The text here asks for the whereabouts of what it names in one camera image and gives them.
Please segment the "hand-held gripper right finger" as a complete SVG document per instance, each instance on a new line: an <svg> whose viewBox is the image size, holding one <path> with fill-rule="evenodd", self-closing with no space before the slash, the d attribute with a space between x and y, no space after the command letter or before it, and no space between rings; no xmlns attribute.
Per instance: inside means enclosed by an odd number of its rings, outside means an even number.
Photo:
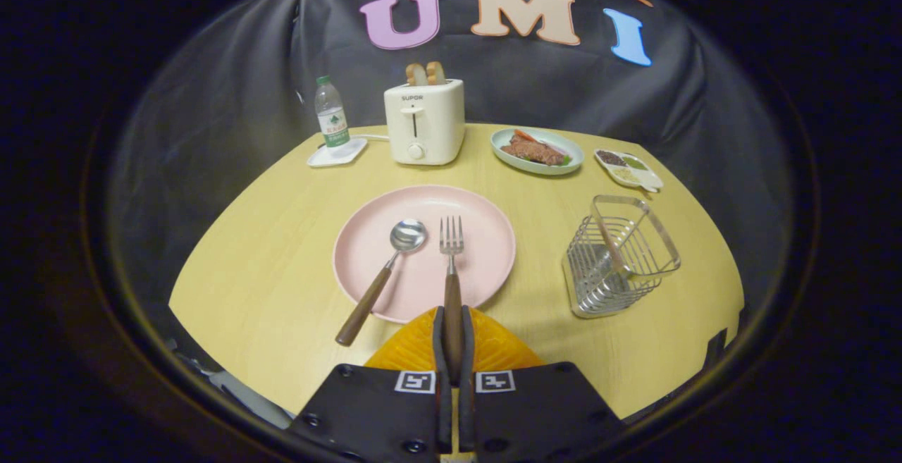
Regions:
<svg viewBox="0 0 902 463"><path fill-rule="evenodd" d="M478 462L574 462L623 434L624 421L572 362L477 370L477 314L462 314L461 451Z"/></svg>

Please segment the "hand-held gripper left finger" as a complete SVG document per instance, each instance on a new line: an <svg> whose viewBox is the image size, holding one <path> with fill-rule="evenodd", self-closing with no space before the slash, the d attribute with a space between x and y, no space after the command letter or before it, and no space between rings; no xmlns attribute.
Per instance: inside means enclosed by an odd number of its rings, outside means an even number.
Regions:
<svg viewBox="0 0 902 463"><path fill-rule="evenodd" d="M288 431L336 462L438 462L452 447L453 395L442 344L444 309L426 312L435 364L415 371L339 364Z"/></svg>

